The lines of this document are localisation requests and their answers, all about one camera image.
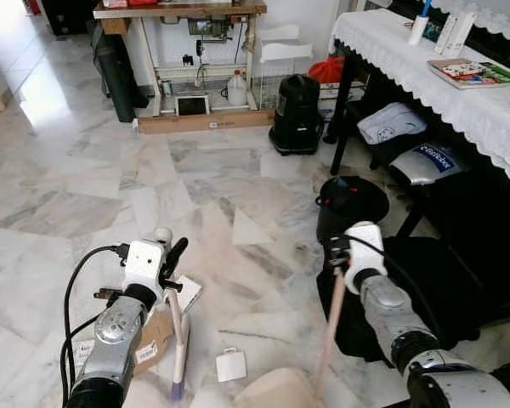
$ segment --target red item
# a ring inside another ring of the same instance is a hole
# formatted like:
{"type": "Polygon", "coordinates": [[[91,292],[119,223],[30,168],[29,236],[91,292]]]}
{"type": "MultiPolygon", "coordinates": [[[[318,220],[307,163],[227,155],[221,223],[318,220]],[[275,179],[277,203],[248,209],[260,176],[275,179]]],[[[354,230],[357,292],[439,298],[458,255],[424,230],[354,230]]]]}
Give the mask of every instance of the red item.
{"type": "Polygon", "coordinates": [[[128,0],[131,6],[139,6],[141,4],[157,4],[158,0],[128,0]]]}
{"type": "Polygon", "coordinates": [[[31,12],[32,12],[34,15],[38,15],[38,14],[41,14],[41,13],[42,13],[42,12],[40,11],[39,6],[37,5],[37,1],[36,1],[36,0],[28,0],[28,5],[31,7],[31,12]]]}
{"type": "Polygon", "coordinates": [[[308,76],[319,83],[340,82],[342,76],[343,57],[327,58],[325,62],[318,62],[309,69],[308,76]]]}

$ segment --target wooden table top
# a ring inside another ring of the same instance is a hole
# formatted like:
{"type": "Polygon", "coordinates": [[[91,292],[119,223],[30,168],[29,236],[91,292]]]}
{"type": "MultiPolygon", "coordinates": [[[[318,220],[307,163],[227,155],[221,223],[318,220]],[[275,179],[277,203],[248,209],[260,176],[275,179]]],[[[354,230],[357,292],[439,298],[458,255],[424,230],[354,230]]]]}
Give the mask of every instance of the wooden table top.
{"type": "Polygon", "coordinates": [[[93,10],[94,18],[123,19],[131,17],[178,17],[204,18],[208,15],[266,14],[264,0],[242,0],[240,3],[199,3],[199,4],[146,4],[123,8],[106,8],[99,3],[93,10]]]}

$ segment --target blue pen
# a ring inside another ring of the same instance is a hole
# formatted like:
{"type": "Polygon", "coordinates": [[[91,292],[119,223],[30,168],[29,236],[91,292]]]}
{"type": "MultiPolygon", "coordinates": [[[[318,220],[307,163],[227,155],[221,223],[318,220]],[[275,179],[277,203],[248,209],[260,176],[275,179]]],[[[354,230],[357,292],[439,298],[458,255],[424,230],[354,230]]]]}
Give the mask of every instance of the blue pen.
{"type": "Polygon", "coordinates": [[[431,7],[431,0],[425,0],[425,7],[423,8],[422,17],[427,17],[429,7],[431,7]]]}

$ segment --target electrical outlet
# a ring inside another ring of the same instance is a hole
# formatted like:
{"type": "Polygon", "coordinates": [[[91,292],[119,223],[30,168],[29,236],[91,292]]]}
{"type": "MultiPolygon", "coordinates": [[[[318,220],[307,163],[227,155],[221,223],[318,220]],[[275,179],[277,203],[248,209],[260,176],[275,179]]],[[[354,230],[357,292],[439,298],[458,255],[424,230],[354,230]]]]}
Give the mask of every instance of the electrical outlet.
{"type": "Polygon", "coordinates": [[[232,21],[232,24],[247,23],[247,16],[246,15],[232,15],[232,16],[230,16],[230,20],[232,21]]]}

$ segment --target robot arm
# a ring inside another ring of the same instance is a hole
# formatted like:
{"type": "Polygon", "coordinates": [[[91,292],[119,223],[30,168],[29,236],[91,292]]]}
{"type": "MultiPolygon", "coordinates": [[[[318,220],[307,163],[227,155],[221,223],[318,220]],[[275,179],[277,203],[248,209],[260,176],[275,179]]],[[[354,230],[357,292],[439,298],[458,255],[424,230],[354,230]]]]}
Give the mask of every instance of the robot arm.
{"type": "Polygon", "coordinates": [[[171,249],[169,230],[164,229],[160,235],[157,242],[130,244],[123,293],[96,320],[94,347],[71,390],[67,408],[122,406],[148,313],[162,301],[165,286],[181,291],[181,285],[166,278],[173,272],[187,240],[179,240],[171,249]]]}
{"type": "MultiPolygon", "coordinates": [[[[346,235],[383,249],[374,224],[356,224],[346,235]]],[[[440,347],[408,294],[387,277],[381,254],[350,241],[345,280],[348,290],[360,295],[383,353],[406,380],[412,407],[510,408],[510,394],[500,382],[440,347]]]]}

